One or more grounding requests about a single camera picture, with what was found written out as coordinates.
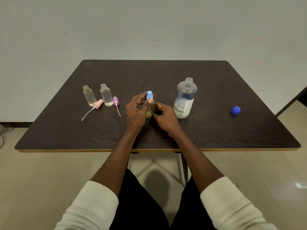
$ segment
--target bottle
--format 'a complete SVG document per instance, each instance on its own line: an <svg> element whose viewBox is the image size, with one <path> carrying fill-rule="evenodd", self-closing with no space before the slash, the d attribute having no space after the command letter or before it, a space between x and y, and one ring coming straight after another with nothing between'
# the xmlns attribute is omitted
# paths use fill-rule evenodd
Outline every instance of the bottle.
<svg viewBox="0 0 307 230"><path fill-rule="evenodd" d="M146 101L150 98L154 99L152 92L148 91L147 96L146 96ZM148 119L150 119L150 117L148 116L149 113L152 115L154 114L154 100L152 101L150 107L148 108L147 114L146 114L146 118Z"/></svg>
<svg viewBox="0 0 307 230"><path fill-rule="evenodd" d="M174 111L177 118L185 119L189 116L196 92L197 86L193 83L191 77L187 77L185 81L178 84L174 103Z"/></svg>
<svg viewBox="0 0 307 230"><path fill-rule="evenodd" d="M113 105L113 98L110 89L106 86L106 84L101 84L101 96L106 106Z"/></svg>
<svg viewBox="0 0 307 230"><path fill-rule="evenodd" d="M88 85L83 86L83 94L90 106L94 106L94 103L97 102L95 95L92 89L89 88Z"/></svg>

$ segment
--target hand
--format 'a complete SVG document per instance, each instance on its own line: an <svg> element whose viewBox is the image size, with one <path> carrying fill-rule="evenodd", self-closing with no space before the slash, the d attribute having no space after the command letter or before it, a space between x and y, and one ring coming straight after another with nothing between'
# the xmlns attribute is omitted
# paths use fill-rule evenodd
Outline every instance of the hand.
<svg viewBox="0 0 307 230"><path fill-rule="evenodd" d="M179 121L173 108L163 103L155 102L155 110L163 111L163 114L148 114L148 116L154 118L164 131L166 131L171 136L176 133L182 132Z"/></svg>
<svg viewBox="0 0 307 230"><path fill-rule="evenodd" d="M134 96L131 99L131 102L126 105L128 131L138 134L141 131L141 128L144 126L148 108L153 101L153 99L150 98L146 102L143 102L146 99L146 95L147 91L140 95ZM138 105L143 105L142 109L138 110Z"/></svg>

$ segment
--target pink cap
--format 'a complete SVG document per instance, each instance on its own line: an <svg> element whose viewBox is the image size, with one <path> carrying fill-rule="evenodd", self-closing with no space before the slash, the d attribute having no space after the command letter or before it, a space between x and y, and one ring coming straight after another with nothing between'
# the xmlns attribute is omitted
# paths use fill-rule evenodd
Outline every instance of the pink cap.
<svg viewBox="0 0 307 230"><path fill-rule="evenodd" d="M117 99L117 96L114 96L113 97L113 105L116 106L116 104L119 105L119 101Z"/></svg>
<svg viewBox="0 0 307 230"><path fill-rule="evenodd" d="M103 104L103 100L102 99L99 99L97 102L94 102L94 107L96 109L98 109L100 107L100 105Z"/></svg>

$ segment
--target large plastic bottle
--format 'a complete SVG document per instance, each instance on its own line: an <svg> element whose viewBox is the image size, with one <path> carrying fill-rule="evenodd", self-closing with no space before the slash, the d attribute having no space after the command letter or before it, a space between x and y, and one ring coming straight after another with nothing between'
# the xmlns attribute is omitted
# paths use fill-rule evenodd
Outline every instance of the large plastic bottle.
<svg viewBox="0 0 307 230"><path fill-rule="evenodd" d="M97 102L95 95L92 91L92 89L90 89L90 87L88 85L84 85L83 86L83 94L88 102L88 104L90 106L94 106L94 103Z"/></svg>
<svg viewBox="0 0 307 230"><path fill-rule="evenodd" d="M146 101L147 101L148 99L150 99L150 98L154 99L154 97L153 97L153 95L152 95L152 92L151 92L151 91L148 91L148 92L147 92L147 96L146 96ZM152 103L151 103L151 105L150 105L150 107L149 107L149 109L148 109L148 111L147 111L146 118L150 118L150 117L148 116L149 113L154 114L154 100L152 101Z"/></svg>
<svg viewBox="0 0 307 230"><path fill-rule="evenodd" d="M106 86L106 84L101 84L100 86L101 86L100 93L105 105L112 106L113 98L110 89Z"/></svg>
<svg viewBox="0 0 307 230"><path fill-rule="evenodd" d="M178 84L174 103L177 118L184 119L189 116L196 92L197 86L193 83L191 77L187 77L185 81Z"/></svg>

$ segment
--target white sweater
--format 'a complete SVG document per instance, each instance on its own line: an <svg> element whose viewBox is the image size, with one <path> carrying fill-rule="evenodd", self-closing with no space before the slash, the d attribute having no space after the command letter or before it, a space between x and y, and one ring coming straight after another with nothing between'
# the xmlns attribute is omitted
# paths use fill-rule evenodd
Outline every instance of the white sweater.
<svg viewBox="0 0 307 230"><path fill-rule="evenodd" d="M227 177L209 185L201 193L201 201L217 230L277 229L266 223L262 213ZM55 229L109 229L117 205L118 198L109 188L89 181Z"/></svg>

